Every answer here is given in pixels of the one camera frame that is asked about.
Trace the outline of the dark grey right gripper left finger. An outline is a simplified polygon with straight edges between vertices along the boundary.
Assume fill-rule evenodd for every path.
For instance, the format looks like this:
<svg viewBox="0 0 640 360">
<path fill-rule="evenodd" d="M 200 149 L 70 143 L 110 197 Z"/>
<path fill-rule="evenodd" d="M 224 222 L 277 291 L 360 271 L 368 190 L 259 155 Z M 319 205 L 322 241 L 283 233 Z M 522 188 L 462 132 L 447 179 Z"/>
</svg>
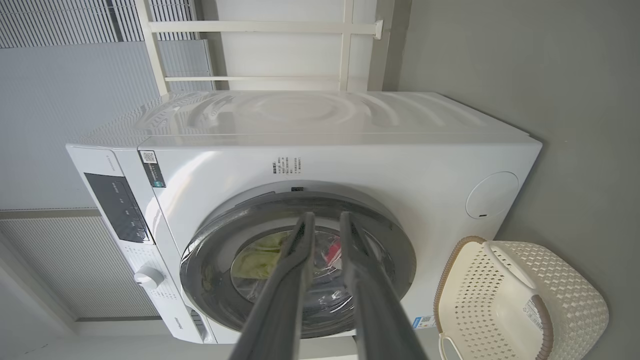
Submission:
<svg viewBox="0 0 640 360">
<path fill-rule="evenodd" d="M 297 360 L 304 298 L 313 283 L 315 216 L 300 216 L 242 329 L 231 360 Z"/>
</svg>

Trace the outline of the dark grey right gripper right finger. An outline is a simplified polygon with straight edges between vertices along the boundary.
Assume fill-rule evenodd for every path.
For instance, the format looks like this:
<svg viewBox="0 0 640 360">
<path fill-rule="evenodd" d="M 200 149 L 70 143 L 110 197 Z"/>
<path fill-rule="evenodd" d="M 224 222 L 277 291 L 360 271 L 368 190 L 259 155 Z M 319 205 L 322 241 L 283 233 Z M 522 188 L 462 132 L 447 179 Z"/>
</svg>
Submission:
<svg viewBox="0 0 640 360">
<path fill-rule="evenodd" d="M 354 301 L 359 360 L 425 360 L 370 239 L 348 211 L 340 215 L 340 241 L 345 287 Z"/>
</svg>

